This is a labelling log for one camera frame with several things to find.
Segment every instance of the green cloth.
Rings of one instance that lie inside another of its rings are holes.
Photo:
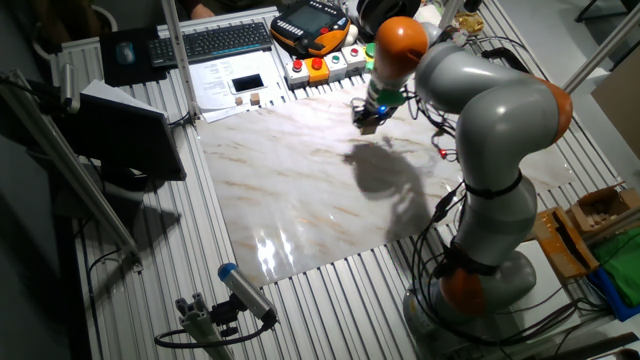
[[[640,227],[605,241],[593,249],[593,256],[607,272],[622,301],[640,305]]]

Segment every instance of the cardboard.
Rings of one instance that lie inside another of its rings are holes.
[[[538,213],[533,232],[559,278],[582,277],[599,266],[562,208]]]
[[[567,210],[567,215],[581,235],[592,232],[626,211],[640,207],[640,195],[635,189],[618,192],[617,185],[589,193]]]
[[[640,158],[640,47],[591,93],[629,148]]]

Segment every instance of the person's hand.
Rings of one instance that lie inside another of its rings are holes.
[[[208,17],[216,16],[213,11],[209,10],[208,7],[199,4],[196,6],[191,12],[191,20],[204,19]]]

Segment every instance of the emergency stop button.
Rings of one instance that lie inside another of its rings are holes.
[[[313,70],[320,70],[322,69],[322,59],[320,58],[314,58],[313,60],[311,60],[311,68]]]
[[[293,71],[300,72],[302,70],[302,60],[294,60]]]

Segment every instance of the control box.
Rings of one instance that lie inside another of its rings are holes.
[[[347,77],[362,75],[367,59],[364,57],[362,47],[358,45],[347,46],[340,50],[347,63]]]
[[[305,59],[309,70],[309,86],[323,85],[329,82],[329,68],[322,58]]]
[[[309,84],[309,70],[302,60],[295,60],[285,65],[284,71],[289,89],[296,90]]]
[[[324,57],[329,68],[329,82],[340,81],[347,76],[347,62],[341,52],[331,53]]]

